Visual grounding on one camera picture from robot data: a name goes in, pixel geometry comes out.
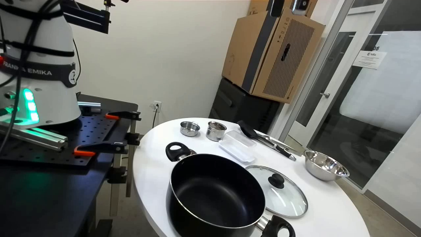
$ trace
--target door handle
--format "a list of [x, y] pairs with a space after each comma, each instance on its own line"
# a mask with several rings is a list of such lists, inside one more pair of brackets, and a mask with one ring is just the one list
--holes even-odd
[[323, 95], [323, 96], [325, 96], [325, 98], [327, 99], [327, 98], [329, 98], [329, 96], [330, 96], [330, 93], [320, 93], [320, 95]]

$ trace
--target black knob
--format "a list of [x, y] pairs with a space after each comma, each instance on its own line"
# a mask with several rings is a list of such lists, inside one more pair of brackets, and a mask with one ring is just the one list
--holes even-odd
[[267, 178], [267, 180], [275, 188], [278, 188], [278, 189], [283, 189], [284, 188], [285, 179], [280, 174], [273, 174], [272, 176], [270, 176], [269, 178]]

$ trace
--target table leg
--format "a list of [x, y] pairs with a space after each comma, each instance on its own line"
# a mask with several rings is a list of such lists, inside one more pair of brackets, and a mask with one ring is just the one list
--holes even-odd
[[[121, 166], [121, 154], [114, 154], [113, 167], [119, 168]], [[120, 193], [120, 184], [111, 184], [111, 200], [109, 205], [109, 215], [117, 216], [118, 212], [118, 198]]]
[[[136, 133], [136, 120], [132, 120], [130, 124], [130, 133]], [[131, 186], [133, 181], [133, 158], [136, 146], [129, 145], [129, 154], [127, 161], [127, 181], [126, 181], [126, 197], [131, 195]]]

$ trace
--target plastic container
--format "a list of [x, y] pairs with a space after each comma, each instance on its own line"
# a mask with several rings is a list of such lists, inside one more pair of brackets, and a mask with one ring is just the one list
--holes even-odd
[[255, 142], [237, 131], [227, 132], [224, 138], [219, 141], [220, 148], [240, 162], [247, 164], [256, 159], [257, 155], [252, 149], [255, 145]]

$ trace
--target black cooking pot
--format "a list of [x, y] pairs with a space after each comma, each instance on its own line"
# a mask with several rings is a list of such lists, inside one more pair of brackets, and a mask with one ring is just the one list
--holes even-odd
[[277, 237], [292, 226], [284, 219], [263, 217], [265, 196], [257, 180], [237, 163], [221, 156], [194, 154], [182, 143], [165, 148], [178, 163], [171, 173], [167, 212], [182, 237], [249, 237], [257, 227], [262, 237]]

